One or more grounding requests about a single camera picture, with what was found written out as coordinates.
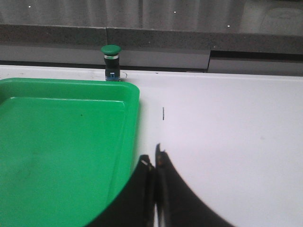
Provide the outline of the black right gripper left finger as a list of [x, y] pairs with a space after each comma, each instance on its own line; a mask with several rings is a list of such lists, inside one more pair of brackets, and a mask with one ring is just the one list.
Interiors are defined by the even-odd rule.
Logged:
[[156, 170], [148, 155], [141, 155], [121, 192], [89, 227], [152, 227], [155, 213]]

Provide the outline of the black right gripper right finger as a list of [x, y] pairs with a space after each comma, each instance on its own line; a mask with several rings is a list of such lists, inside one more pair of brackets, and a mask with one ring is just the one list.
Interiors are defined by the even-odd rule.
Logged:
[[167, 152], [157, 144], [155, 150], [158, 226], [231, 227], [190, 189], [178, 174]]

